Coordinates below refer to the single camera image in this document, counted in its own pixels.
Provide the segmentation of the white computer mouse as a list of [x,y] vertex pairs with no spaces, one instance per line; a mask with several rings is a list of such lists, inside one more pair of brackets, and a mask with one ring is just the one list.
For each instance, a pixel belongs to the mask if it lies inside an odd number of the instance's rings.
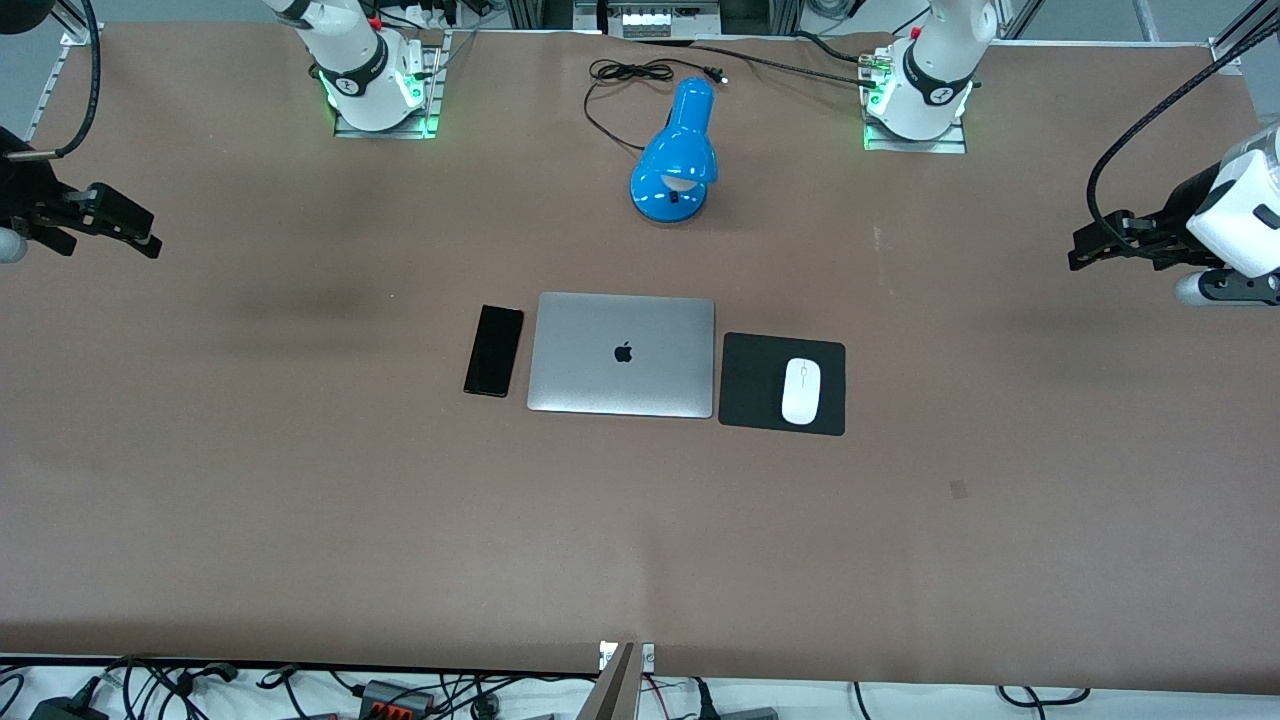
[[783,373],[780,411],[796,427],[810,425],[818,415],[822,392],[820,365],[806,357],[791,357]]

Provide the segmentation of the black smartphone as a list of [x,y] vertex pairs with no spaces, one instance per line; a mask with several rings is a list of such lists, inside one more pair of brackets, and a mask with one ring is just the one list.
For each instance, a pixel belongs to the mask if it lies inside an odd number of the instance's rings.
[[481,307],[463,380],[465,393],[499,398],[508,395],[524,318],[518,309]]

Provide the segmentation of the black mouse pad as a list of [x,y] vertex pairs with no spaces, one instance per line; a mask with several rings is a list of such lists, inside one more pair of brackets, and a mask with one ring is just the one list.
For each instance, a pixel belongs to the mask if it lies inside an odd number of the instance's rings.
[[[786,423],[780,411],[785,368],[791,357],[822,369],[820,406],[806,427]],[[845,433],[846,351],[841,343],[730,332],[724,336],[718,420],[728,427],[840,437]]]

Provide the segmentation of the blue desk lamp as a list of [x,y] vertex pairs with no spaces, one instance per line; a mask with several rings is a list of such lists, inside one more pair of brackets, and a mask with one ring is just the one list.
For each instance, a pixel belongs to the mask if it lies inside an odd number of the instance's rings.
[[708,136],[714,102],[716,91],[701,77],[676,86],[666,126],[643,150],[628,182],[632,205],[648,220],[678,224],[705,206],[719,174]]

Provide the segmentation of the silver closed laptop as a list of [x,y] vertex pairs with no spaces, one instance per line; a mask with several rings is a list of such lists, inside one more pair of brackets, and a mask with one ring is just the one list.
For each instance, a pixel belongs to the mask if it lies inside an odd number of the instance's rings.
[[526,401],[534,411],[704,419],[714,380],[709,299],[539,299]]

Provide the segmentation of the black power adapter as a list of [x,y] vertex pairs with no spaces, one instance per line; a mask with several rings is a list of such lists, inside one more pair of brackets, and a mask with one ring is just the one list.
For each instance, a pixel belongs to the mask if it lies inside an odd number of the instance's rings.
[[110,720],[110,717],[91,705],[69,697],[52,697],[40,701],[28,720]]

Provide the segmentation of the metal rack with sockets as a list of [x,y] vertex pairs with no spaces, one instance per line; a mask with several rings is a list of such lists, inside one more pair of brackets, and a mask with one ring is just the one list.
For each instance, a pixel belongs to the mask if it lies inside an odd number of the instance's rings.
[[571,29],[634,41],[691,41],[723,29],[718,0],[573,0]]

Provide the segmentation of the black red connector block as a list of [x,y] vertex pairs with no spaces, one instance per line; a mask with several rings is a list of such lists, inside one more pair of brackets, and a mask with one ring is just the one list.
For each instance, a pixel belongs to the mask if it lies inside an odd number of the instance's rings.
[[435,701],[428,691],[370,680],[360,693],[358,720],[426,720]]

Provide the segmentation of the aluminium frame profile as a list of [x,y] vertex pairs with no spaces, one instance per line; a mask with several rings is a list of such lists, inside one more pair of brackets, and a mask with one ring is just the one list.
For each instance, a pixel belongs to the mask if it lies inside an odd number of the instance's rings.
[[40,0],[47,17],[61,27],[59,44],[63,47],[95,47],[99,45],[101,24],[93,0]]
[[1251,0],[1217,35],[1210,38],[1210,50],[1219,63],[1219,72],[1242,73],[1240,58],[1249,49],[1265,42],[1280,42],[1280,0]]

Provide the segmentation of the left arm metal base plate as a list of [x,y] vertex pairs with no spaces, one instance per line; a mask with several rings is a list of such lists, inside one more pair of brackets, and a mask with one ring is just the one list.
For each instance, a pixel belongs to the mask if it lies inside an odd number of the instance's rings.
[[895,44],[877,47],[873,53],[860,58],[859,78],[869,79],[873,83],[872,88],[860,91],[864,149],[893,152],[965,154],[963,115],[968,96],[974,90],[972,81],[957,95],[957,100],[948,104],[951,109],[950,123],[945,132],[938,136],[931,138],[908,137],[886,124],[888,108],[893,105],[893,92],[900,87],[893,77],[893,60],[896,59],[893,46]]

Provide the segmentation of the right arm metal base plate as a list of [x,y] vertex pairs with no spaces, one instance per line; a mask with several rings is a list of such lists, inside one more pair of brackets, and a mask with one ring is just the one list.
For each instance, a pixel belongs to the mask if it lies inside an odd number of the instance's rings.
[[426,140],[436,136],[445,90],[445,63],[452,56],[453,33],[444,32],[436,44],[406,38],[399,44],[399,58],[390,79],[399,92],[390,104],[404,109],[399,120],[384,129],[361,129],[342,115],[330,97],[332,133],[337,138]]

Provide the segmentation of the small metal bracket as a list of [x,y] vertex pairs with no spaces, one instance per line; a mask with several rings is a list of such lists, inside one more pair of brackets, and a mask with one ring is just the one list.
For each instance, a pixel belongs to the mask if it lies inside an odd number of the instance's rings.
[[[618,642],[602,641],[599,643],[598,646],[599,673],[604,673],[604,670],[608,667],[611,660],[613,659],[614,653],[618,650],[620,650]],[[655,646],[652,642],[641,643],[639,646],[636,656],[639,657],[644,674],[652,675],[655,673]]]

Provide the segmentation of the brown angled post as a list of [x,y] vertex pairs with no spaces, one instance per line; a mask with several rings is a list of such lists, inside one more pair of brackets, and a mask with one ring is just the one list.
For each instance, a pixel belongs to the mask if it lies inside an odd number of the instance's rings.
[[607,661],[575,720],[636,720],[645,674],[644,643],[613,643]]

